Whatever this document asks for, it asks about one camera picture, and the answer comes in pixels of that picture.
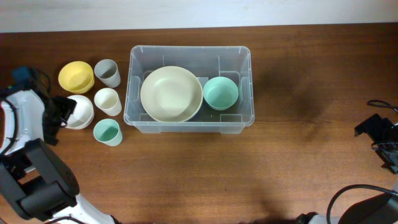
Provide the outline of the mint green bowl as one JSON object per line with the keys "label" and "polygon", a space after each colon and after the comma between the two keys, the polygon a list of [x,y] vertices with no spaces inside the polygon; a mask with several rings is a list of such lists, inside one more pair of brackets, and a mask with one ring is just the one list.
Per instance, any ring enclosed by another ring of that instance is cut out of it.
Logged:
{"label": "mint green bowl", "polygon": [[203,97],[214,110],[227,110],[235,104],[238,96],[238,86],[226,77],[214,77],[203,87]]}

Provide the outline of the beige plate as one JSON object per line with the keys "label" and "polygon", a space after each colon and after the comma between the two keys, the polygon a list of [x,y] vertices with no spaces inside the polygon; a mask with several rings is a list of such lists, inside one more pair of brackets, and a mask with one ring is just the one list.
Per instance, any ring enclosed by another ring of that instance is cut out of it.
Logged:
{"label": "beige plate", "polygon": [[148,113],[148,115],[158,122],[186,122],[197,115],[195,110],[158,110]]}
{"label": "beige plate", "polygon": [[166,66],[154,70],[141,87],[141,103],[148,113],[158,110],[195,110],[203,103],[203,89],[189,70]]}

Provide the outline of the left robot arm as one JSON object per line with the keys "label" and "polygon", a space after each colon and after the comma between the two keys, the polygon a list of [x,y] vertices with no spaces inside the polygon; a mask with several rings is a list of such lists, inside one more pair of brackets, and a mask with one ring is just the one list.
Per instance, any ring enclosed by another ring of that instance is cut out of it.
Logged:
{"label": "left robot arm", "polygon": [[118,222],[80,194],[72,170],[50,148],[57,144],[55,134],[75,106],[75,100],[49,98],[32,89],[2,93],[6,128],[1,148],[1,195],[25,220]]}

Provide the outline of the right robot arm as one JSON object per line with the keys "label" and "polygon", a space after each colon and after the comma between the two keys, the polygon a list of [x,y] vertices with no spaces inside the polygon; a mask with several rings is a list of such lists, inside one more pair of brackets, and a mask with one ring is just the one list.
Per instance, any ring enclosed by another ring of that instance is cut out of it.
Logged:
{"label": "right robot arm", "polygon": [[[383,168],[397,174],[397,125],[389,119],[374,114],[354,128],[354,135],[366,133],[372,140],[373,151],[384,161]],[[380,192],[375,197],[362,200],[350,206],[340,217],[332,217],[331,210],[338,197],[354,189],[368,189]],[[331,198],[325,215],[317,212],[299,215],[295,223],[395,223],[397,222],[397,184],[385,189],[369,184],[354,184],[343,187]]]}

